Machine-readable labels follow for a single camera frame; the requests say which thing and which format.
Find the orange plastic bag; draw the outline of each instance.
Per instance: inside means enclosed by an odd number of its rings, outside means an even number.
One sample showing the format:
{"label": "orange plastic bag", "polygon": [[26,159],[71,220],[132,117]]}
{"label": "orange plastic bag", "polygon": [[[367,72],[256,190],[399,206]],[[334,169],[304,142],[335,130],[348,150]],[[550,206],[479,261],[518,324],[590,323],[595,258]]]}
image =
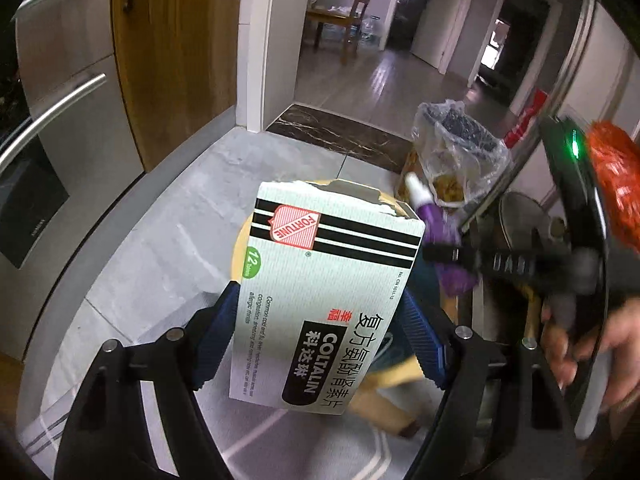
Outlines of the orange plastic bag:
{"label": "orange plastic bag", "polygon": [[640,147],[606,121],[593,123],[586,140],[613,232],[640,251]]}

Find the purple bottle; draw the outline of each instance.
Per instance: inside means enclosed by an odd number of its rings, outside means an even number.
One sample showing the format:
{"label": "purple bottle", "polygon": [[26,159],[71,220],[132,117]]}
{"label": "purple bottle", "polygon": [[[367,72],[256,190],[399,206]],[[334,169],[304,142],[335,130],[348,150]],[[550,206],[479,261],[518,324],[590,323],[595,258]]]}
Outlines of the purple bottle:
{"label": "purple bottle", "polygon": [[[409,202],[418,218],[425,224],[424,243],[459,244],[460,234],[456,225],[447,221],[447,215],[433,201],[433,194],[415,173],[408,173],[404,179],[409,191]],[[474,288],[478,277],[462,267],[450,264],[434,264],[438,280],[445,294],[450,298]]]}

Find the dark marble strip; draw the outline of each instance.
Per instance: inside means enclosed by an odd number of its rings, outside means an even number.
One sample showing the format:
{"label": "dark marble strip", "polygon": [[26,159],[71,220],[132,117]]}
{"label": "dark marble strip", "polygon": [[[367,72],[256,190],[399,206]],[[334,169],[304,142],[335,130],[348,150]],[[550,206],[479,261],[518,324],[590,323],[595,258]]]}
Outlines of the dark marble strip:
{"label": "dark marble strip", "polygon": [[411,142],[373,126],[302,105],[292,105],[268,131],[349,155],[400,173]]}

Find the robotic device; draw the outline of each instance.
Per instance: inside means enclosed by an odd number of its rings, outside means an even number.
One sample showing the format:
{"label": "robotic device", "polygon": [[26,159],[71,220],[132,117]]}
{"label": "robotic device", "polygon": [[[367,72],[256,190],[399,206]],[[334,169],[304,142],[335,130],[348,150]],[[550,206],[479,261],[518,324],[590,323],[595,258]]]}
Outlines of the robotic device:
{"label": "robotic device", "polygon": [[[469,246],[422,248],[424,261],[456,263],[469,270],[528,284],[540,294],[571,301],[556,304],[574,337],[602,327],[610,294],[627,285],[640,264],[609,235],[600,193],[582,145],[569,123],[540,126],[553,178],[566,210],[571,251],[479,250]],[[425,265],[416,261],[416,266]],[[172,328],[150,344],[124,348],[105,342],[69,414],[60,441],[56,480],[169,479],[159,470],[142,409],[140,381],[153,381],[167,443],[180,478],[231,479],[202,418],[194,390],[216,373],[233,333],[239,285],[228,284],[212,307],[187,326]],[[499,380],[497,413],[482,465],[464,478],[577,479],[576,435],[593,427],[610,360],[582,366],[564,396],[534,338],[512,346],[483,340],[453,325],[439,306],[427,304],[412,272],[398,319],[422,370],[446,392],[430,434],[406,478],[459,478],[469,455],[487,381]]]}

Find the white box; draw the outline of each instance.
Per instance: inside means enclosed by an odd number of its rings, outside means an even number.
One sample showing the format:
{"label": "white box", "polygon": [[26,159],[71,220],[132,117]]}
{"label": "white box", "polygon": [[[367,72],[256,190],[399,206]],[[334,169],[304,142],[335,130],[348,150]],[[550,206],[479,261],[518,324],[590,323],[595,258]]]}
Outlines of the white box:
{"label": "white box", "polygon": [[424,223],[334,180],[263,182],[252,218],[229,395],[344,411],[385,335]]}

